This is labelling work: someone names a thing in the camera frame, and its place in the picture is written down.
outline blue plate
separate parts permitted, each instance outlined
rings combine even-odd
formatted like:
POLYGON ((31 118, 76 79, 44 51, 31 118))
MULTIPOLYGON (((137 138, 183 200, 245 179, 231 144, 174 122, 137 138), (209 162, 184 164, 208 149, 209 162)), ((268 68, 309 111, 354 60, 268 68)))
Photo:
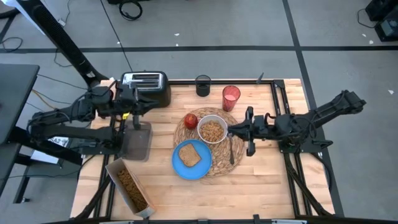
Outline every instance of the blue plate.
POLYGON ((181 142, 173 152, 172 164, 175 172, 182 178, 187 180, 197 180, 203 177, 209 172, 211 167, 211 151, 207 145, 199 140, 190 139, 181 142), (180 152, 181 147, 187 144, 193 144, 193 147, 200 156, 200 161, 193 167, 187 167, 184 165, 178 152, 180 152))

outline white bowl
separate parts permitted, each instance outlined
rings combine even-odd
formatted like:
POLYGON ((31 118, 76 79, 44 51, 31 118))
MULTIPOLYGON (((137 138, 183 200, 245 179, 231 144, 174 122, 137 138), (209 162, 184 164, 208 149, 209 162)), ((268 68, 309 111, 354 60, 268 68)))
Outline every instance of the white bowl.
POLYGON ((217 115, 207 115, 207 116, 203 117, 203 118, 199 121, 197 130, 198 130, 199 137, 200 137, 200 139, 202 139, 202 141, 204 141, 204 142, 206 142, 206 143, 208 143, 208 144, 217 144, 217 143, 220 143, 222 140, 224 140, 225 137, 226 137, 226 135, 228 134, 228 125, 226 124, 226 122, 224 121, 223 118, 220 118, 220 117, 217 116, 217 115), (208 121, 218 121, 219 124, 220 124, 220 125, 223 127, 223 129, 224 129, 224 135, 223 135, 223 137, 222 137, 218 142, 208 142, 208 141, 204 140, 204 139, 202 138, 202 136, 200 135, 200 131, 199 131, 199 130, 200 130, 200 127, 201 127, 204 123, 206 123, 206 122, 208 122, 208 121))

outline gray floor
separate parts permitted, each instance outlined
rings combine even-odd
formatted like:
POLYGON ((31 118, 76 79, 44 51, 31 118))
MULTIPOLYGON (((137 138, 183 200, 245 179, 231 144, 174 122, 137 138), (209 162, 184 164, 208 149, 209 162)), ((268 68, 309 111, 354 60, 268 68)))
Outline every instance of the gray floor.
MULTIPOLYGON (((370 0, 289 0, 301 46, 372 46, 382 43, 372 29, 356 22, 356 11, 370 0)), ((48 3, 63 18, 67 0, 48 3)), ((217 45, 293 46, 284 6, 280 0, 152 0, 143 2, 136 22, 125 21, 118 8, 105 3, 125 47, 175 47, 217 45)), ((71 0, 65 30, 77 46, 119 47, 99 1, 71 0)), ((0 12, 5 11, 0 4, 0 12)), ((365 14, 363 22, 369 22, 365 14)), ((0 21, 2 29, 5 21, 0 21)), ((54 48, 46 36, 18 15, 6 37, 24 39, 24 49, 54 48)), ((129 70, 124 55, 87 53, 92 64, 108 77, 119 78, 129 70)), ((84 86, 72 68, 53 63, 54 54, 0 54, 1 63, 40 65, 40 74, 84 86)), ((398 110, 397 51, 303 52, 317 105, 330 101, 341 90, 355 91, 368 104, 362 113, 325 125, 325 135, 335 143, 329 148, 343 209, 347 217, 397 220, 398 157, 394 145, 398 110)), ((294 51, 193 51, 128 52, 134 70, 163 70, 170 78, 301 78, 294 51)), ((61 56, 58 61, 68 62, 61 56)), ((72 102, 82 93, 39 77, 34 88, 60 101, 72 102)), ((29 103, 48 110, 35 95, 29 103)), ((26 105, 18 125, 24 127, 37 110, 26 105)), ((23 173, 15 166, 12 175, 23 173)), ((65 220, 70 214, 75 179, 30 181, 29 203, 12 204, 18 178, 10 179, 0 198, 2 223, 43 223, 65 220)))

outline cardboard box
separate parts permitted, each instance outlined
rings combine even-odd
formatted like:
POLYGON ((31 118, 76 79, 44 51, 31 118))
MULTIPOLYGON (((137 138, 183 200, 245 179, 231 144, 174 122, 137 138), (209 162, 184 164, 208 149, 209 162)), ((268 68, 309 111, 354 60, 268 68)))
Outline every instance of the cardboard box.
POLYGON ((119 193, 122 195, 122 198, 124 199, 125 203, 127 206, 130 208, 131 212, 139 217, 142 218, 147 218, 150 215, 152 215, 155 212, 155 207, 153 204, 149 201, 148 196, 144 192, 144 188, 138 181, 138 178, 134 175, 133 172, 131 172, 125 165, 124 161, 122 158, 116 159, 114 162, 108 164, 106 167, 106 170, 108 171, 109 176, 112 178, 116 188, 119 190, 119 193), (137 188, 139 189, 140 193, 144 197, 146 203, 148 204, 147 208, 144 209, 143 211, 138 211, 136 205, 134 202, 131 200, 129 194, 127 193, 127 190, 124 188, 123 184, 119 180, 118 173, 124 169, 127 169, 130 173, 130 176, 132 177, 134 183, 137 185, 137 188))

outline bowl of cereal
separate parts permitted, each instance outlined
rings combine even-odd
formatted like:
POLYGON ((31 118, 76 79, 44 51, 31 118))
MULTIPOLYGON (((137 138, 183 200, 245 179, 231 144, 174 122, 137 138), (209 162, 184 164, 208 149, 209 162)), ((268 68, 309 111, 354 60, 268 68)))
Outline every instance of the bowl of cereal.
POLYGON ((206 143, 217 144, 228 134, 228 125, 217 115, 203 117, 198 123, 199 137, 206 143))

